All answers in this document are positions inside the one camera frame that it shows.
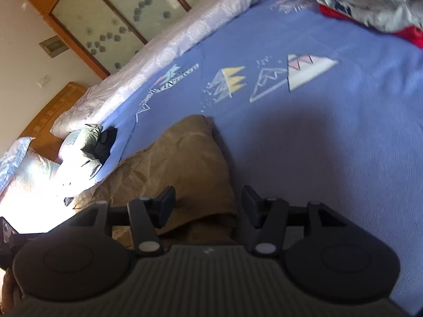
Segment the brown linen pants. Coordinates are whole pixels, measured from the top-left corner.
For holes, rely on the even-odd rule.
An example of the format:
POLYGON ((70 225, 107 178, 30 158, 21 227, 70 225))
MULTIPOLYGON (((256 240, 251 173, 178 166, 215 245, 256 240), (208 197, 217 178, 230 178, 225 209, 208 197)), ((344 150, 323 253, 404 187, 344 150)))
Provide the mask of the brown linen pants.
POLYGON ((213 138, 212 122, 201 115, 169 127, 80 193, 71 206, 76 212, 97 201, 124 206, 135 198, 155 198, 168 186, 176 191, 176 204, 165 227, 157 231, 165 248, 235 243, 237 207, 228 165, 213 138))

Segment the floral pillow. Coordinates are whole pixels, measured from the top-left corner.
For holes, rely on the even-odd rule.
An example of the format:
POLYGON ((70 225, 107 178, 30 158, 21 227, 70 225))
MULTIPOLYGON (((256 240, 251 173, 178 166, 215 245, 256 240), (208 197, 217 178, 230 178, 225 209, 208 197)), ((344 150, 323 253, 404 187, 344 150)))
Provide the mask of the floral pillow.
POLYGON ((1 157, 1 203, 38 198, 51 190, 59 164, 38 154, 34 137, 20 137, 1 157))

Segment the black folded garment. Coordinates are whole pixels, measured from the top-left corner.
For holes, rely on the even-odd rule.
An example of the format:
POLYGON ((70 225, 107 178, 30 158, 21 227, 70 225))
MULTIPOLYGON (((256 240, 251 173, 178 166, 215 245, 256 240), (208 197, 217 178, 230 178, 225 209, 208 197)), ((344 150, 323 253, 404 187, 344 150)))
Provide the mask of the black folded garment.
POLYGON ((111 155, 111 149, 116 141, 117 134, 118 129, 112 126, 101 132, 93 150, 95 159, 99 160, 101 165, 104 165, 111 155))

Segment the light green folded garment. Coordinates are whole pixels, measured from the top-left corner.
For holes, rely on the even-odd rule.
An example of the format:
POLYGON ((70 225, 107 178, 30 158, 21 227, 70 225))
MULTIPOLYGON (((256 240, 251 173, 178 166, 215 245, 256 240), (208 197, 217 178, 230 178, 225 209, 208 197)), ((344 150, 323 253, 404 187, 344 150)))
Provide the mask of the light green folded garment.
POLYGON ((81 129, 71 132, 59 149, 62 163, 58 174, 64 183, 93 178, 102 164, 94 155, 103 127, 97 124, 84 124, 81 129))

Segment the wooden headboard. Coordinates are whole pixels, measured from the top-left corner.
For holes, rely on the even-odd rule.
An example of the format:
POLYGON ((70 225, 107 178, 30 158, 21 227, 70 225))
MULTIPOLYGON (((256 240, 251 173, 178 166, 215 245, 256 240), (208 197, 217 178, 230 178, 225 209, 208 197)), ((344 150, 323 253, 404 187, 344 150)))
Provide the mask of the wooden headboard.
POLYGON ((54 136, 50 129, 55 120, 69 110, 86 91, 86 87, 76 82, 66 84, 25 127, 19 137, 33 137, 30 147, 37 154, 59 162, 58 153, 63 139, 54 136))

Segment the white pink quilt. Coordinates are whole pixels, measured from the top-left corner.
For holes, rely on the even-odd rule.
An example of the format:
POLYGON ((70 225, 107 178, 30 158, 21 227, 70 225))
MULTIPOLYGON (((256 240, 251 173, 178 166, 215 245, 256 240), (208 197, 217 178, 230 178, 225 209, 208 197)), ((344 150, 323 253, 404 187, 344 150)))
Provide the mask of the white pink quilt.
POLYGON ((92 86, 52 125, 61 139, 84 124, 101 124, 158 71, 262 0, 200 0, 145 45, 119 72, 92 86))

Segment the blue patterned bed sheet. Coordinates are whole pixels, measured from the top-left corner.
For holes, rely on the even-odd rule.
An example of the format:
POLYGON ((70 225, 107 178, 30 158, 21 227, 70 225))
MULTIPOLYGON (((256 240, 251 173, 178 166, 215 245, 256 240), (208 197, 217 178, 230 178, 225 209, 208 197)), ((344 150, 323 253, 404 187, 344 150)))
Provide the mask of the blue patterned bed sheet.
POLYGON ((237 189, 321 201, 389 244, 392 299, 422 309, 422 50, 265 0, 159 71, 106 119, 112 163, 187 115, 212 118, 237 189))

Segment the wooden frosted glass wardrobe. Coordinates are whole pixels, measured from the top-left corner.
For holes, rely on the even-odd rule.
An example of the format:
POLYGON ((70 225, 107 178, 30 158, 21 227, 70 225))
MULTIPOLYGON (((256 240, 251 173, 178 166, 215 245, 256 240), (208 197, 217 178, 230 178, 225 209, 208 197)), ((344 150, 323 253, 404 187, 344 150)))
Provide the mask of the wooden frosted glass wardrobe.
POLYGON ((57 35, 104 79, 200 0, 29 0, 57 35))

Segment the wall switch plate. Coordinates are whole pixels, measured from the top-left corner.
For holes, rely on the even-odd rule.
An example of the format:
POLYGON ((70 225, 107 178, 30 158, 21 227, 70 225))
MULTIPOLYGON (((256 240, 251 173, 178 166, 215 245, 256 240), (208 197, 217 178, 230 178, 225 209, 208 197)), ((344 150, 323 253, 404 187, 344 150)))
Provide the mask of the wall switch plate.
POLYGON ((44 77, 42 77, 38 82, 37 85, 41 88, 43 88, 44 86, 46 86, 49 82, 51 81, 51 77, 49 75, 45 75, 44 77))

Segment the wall electrical panel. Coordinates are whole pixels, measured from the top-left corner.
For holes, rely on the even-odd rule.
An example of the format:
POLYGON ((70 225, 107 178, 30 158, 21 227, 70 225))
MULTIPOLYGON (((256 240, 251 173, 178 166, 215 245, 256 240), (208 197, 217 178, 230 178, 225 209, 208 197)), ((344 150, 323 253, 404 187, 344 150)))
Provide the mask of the wall electrical panel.
POLYGON ((55 58, 69 49, 66 43, 57 35, 40 42, 39 46, 41 46, 50 58, 55 58))

